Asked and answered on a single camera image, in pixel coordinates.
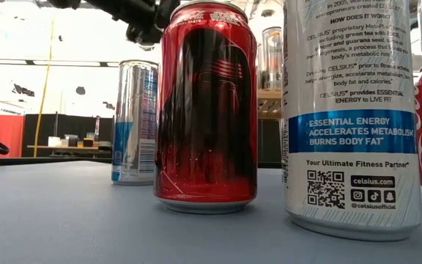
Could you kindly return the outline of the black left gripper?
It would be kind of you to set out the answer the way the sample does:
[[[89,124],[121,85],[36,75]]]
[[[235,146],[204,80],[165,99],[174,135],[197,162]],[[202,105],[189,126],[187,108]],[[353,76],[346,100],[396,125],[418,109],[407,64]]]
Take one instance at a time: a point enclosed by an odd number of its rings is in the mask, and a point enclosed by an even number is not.
[[[163,30],[170,24],[172,12],[180,0],[132,0],[127,8],[126,38],[140,45],[160,42]]]

